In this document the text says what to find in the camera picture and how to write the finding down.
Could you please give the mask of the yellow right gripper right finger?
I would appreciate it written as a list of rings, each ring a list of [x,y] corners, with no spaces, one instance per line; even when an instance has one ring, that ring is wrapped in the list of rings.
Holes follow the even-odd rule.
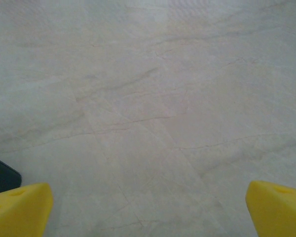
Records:
[[[296,189],[252,181],[245,200],[258,237],[296,237]]]

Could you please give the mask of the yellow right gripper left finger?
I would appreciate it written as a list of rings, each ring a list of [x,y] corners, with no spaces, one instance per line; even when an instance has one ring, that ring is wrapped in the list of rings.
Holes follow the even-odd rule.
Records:
[[[48,183],[0,193],[0,237],[43,237],[53,206]]]

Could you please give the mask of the starry night print tin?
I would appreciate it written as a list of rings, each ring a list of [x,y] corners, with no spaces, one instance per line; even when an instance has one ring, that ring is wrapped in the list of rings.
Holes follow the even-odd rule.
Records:
[[[21,174],[0,160],[0,193],[19,188],[21,184]]]

